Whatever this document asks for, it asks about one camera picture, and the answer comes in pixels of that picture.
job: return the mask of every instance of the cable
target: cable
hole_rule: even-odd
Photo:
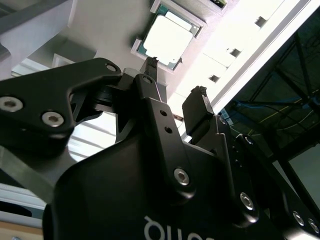
[[[299,121],[299,124],[302,123],[304,120],[306,120],[313,112],[314,112],[313,110],[312,110],[311,112],[309,112],[309,113],[307,114],[307,116],[305,116],[302,120]],[[297,126],[297,125],[298,125],[298,123],[293,124],[293,125],[288,126],[288,127],[285,127],[285,128],[277,129],[277,131],[287,130],[287,129],[293,128],[293,127],[295,127],[295,126]]]
[[[230,127],[230,128],[231,128],[231,130],[235,131],[236,133],[238,133],[238,134],[242,134],[241,132],[239,132],[239,131],[235,130],[233,127]]]
[[[285,102],[289,102],[289,101],[293,101],[293,100],[299,100],[300,97],[296,96],[296,97],[291,97],[291,98],[286,98],[286,99],[282,99],[282,100],[279,100],[279,101],[276,101],[276,103],[285,103]],[[237,100],[235,100],[236,103],[246,107],[246,108],[249,108],[249,109],[262,109],[264,108],[264,106],[262,105],[257,105],[257,106],[251,106],[251,105],[247,105],[245,103],[242,103],[242,102],[239,102]]]
[[[300,98],[299,100],[297,100],[297,101],[295,101],[294,103],[296,104],[296,103],[298,103],[298,102],[300,102],[302,99]],[[289,108],[289,106],[285,106],[284,108],[281,108],[280,110],[278,110],[279,112],[282,112],[283,110],[286,110],[287,108]],[[273,113],[273,114],[271,114],[271,115],[269,115],[269,116],[267,116],[266,118],[264,118],[264,119],[262,119],[260,122],[259,122],[259,124],[261,124],[261,123],[263,123],[264,121],[266,121],[266,120],[268,120],[269,118],[272,118],[273,116],[275,116],[275,115],[277,115],[279,112],[275,112],[275,113]],[[248,133],[248,135],[250,136],[250,134],[252,133],[252,131],[253,131],[253,129],[251,129],[250,131],[249,131],[249,133]]]
[[[285,116],[285,117],[288,118],[288,119],[291,119],[293,122],[296,123],[296,125],[299,125],[303,130],[308,131],[304,126],[302,126],[298,121],[294,120],[294,119],[293,119],[292,117],[290,117],[289,115],[287,115],[287,114],[281,112],[280,110],[277,110],[277,109],[275,109],[275,108],[273,108],[273,107],[271,107],[271,106],[266,106],[266,105],[264,105],[264,106],[265,106],[266,108],[268,108],[268,109],[272,109],[272,110],[278,112],[279,114],[282,114],[283,116]]]

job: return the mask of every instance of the metal frame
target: metal frame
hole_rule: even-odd
[[[75,4],[41,1],[0,18],[0,80],[10,78],[13,67],[67,27]]]
[[[256,91],[251,96],[250,100],[235,101],[234,104],[240,103],[248,106],[288,106],[298,108],[301,108],[303,105],[308,105],[318,116],[320,116],[320,107],[313,100],[314,94],[311,88],[311,82],[308,75],[308,70],[305,63],[305,58],[298,32],[294,34],[293,38],[293,42],[288,46],[288,48],[284,51],[279,60],[274,64],[274,68],[272,69],[272,71],[268,73],[268,75],[262,81],[260,86],[258,86]],[[307,94],[305,94],[304,91],[290,79],[290,77],[288,77],[281,69],[278,68],[278,65],[286,59],[286,57],[290,54],[294,47],[296,47],[298,52],[299,62],[302,69]],[[254,101],[256,97],[259,95],[259,93],[263,90],[263,88],[267,85],[269,79],[271,79],[272,74],[274,73],[276,73],[301,98],[301,101],[299,103]],[[242,113],[237,112],[234,109],[232,111],[235,113],[233,115],[234,118],[262,134],[270,150],[273,152],[273,156],[270,160],[278,160],[281,168],[283,169],[285,175],[288,177],[290,183],[292,184],[298,196],[301,198],[301,200],[303,200],[307,208],[317,218],[320,218],[320,210],[317,204],[314,202],[313,198],[310,196],[304,184],[301,182],[296,172],[289,163],[289,160],[292,159],[297,153],[300,153],[302,150],[304,150],[305,148],[313,144],[315,141],[318,141],[320,139],[320,136],[318,136],[320,125],[318,125],[316,128],[314,127],[313,129],[307,131],[301,137],[299,137],[299,139],[290,143],[283,149],[280,149],[275,139],[273,131],[264,128],[261,124],[252,121],[251,119],[249,119]]]

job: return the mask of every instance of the metal bracket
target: metal bracket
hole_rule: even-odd
[[[244,165],[243,154],[237,144],[233,143],[227,121],[220,115],[213,115],[205,91],[198,86],[186,99],[182,108],[186,132],[191,133],[192,144],[216,154],[223,165],[227,181],[227,201],[230,202],[230,211],[233,213],[232,222],[242,228],[254,224],[259,219],[258,204]]]
[[[276,168],[264,157],[257,144],[246,135],[236,141],[245,150],[246,161],[259,190],[260,205],[269,208],[270,219],[286,239],[309,235],[319,239],[319,222],[287,184]]]
[[[161,171],[155,169],[154,174],[161,174],[163,180],[159,182],[161,192],[165,192],[164,196],[169,198],[170,204],[184,204],[194,196],[196,187],[171,109],[161,102],[157,84],[151,77],[138,74],[134,83],[138,89],[139,109],[146,134],[156,146],[159,164],[154,164]]]

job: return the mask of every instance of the gray surface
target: gray surface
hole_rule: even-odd
[[[42,1],[0,18],[0,79],[68,25],[72,5],[73,0]]]
[[[320,145],[317,144],[290,161],[291,166],[320,208]]]
[[[0,211],[0,221],[37,228],[37,229],[42,228],[42,220],[40,219],[36,219],[28,216],[21,216],[21,215],[8,213],[4,211]]]
[[[97,54],[97,51],[67,39],[65,43],[56,51],[56,53],[73,61],[74,63],[79,63],[93,59]]]
[[[43,157],[17,150],[12,153],[0,146],[0,168],[19,184],[32,191],[44,202],[50,203],[54,187],[61,175],[70,168],[74,161],[66,149],[58,157]]]

